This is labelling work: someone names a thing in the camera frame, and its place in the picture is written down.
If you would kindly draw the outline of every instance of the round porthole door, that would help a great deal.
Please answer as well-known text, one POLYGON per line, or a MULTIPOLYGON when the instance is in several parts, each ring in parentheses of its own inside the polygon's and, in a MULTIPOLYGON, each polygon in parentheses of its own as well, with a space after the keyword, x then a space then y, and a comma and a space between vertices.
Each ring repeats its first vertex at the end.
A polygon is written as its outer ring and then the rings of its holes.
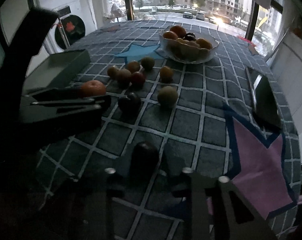
MULTIPOLYGON (((85 24, 79 16, 70 15, 61 19, 61 22, 70 45, 85 36, 85 24)), ((55 29, 54 37, 57 45, 61 49, 66 49, 66 45, 64 44, 59 28, 55 29)))

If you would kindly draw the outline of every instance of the green fruit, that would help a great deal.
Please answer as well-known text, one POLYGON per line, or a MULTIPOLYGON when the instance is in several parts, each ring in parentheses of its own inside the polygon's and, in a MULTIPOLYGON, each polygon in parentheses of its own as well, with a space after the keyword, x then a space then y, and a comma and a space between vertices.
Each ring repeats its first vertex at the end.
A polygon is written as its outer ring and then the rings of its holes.
POLYGON ((144 57, 141 59, 141 66, 147 71, 151 70, 154 67, 154 64, 155 60, 152 57, 144 57))
POLYGON ((178 99, 177 90, 167 86, 158 92, 158 102, 161 106, 172 108, 178 99))

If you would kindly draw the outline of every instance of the blue checkered tablecloth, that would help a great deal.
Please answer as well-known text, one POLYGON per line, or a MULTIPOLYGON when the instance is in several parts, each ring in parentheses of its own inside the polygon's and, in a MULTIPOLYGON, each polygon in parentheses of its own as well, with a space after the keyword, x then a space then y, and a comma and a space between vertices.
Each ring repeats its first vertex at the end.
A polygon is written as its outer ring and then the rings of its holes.
MULTIPOLYGON (((151 141, 160 155, 164 146, 169 144, 177 156, 184 158, 187 166, 203 175, 217 177, 226 173, 232 166, 232 153, 224 115, 219 109, 222 104, 227 104, 260 129, 252 118, 245 66, 255 68, 269 78, 286 136, 284 174, 298 196, 299 141, 288 104, 263 58, 252 56, 247 46, 241 39, 216 30, 153 20, 119 23, 112 28, 97 30, 73 44, 69 50, 86 49, 91 63, 78 74, 71 86, 99 80, 106 85, 112 104, 102 116, 101 127, 40 150, 37 176, 46 190, 46 197, 52 195, 68 176, 92 175, 110 159, 124 155, 129 143, 144 140, 151 141), (197 65, 160 57, 155 60, 153 70, 147 73, 141 90, 122 90, 116 81, 109 79, 107 68, 111 65, 123 68, 127 60, 116 55, 130 50, 132 45, 145 48, 159 45, 158 33, 174 24, 215 37, 220 42, 216 56, 197 65), (159 70, 165 65, 174 69, 170 85, 176 87, 179 94, 172 110, 160 109, 157 102, 158 91, 167 85, 159 80, 159 70), (117 106, 117 99, 131 91, 141 97, 142 108, 137 116, 125 117, 117 106)), ((271 134, 267 130, 261 130, 261 133, 265 137, 271 134)), ((125 197, 114 199, 116 239, 182 239, 183 222, 162 213, 163 209, 180 201, 168 191, 165 173, 160 166, 151 180, 141 185, 140 192, 128 191, 125 197)), ((296 208, 293 208, 268 221, 280 239, 286 236, 295 215, 296 208)))

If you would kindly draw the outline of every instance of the white curtain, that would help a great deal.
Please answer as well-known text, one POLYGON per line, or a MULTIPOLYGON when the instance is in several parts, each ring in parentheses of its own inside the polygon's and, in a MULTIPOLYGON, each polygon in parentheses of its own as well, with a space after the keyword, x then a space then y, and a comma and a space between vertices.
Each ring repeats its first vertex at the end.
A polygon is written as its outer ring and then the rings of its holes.
POLYGON ((92 0, 91 4, 97 27, 101 28, 110 18, 110 4, 108 0, 92 0))

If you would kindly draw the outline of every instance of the pink star pattern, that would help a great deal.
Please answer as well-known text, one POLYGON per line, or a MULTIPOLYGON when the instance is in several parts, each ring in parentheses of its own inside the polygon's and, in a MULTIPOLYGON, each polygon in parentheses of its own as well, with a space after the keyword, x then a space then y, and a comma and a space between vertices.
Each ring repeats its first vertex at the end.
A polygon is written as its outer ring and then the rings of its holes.
POLYGON ((292 203, 281 167, 283 138, 265 145, 233 117, 241 172, 233 178, 240 192, 266 219, 274 210, 292 203))

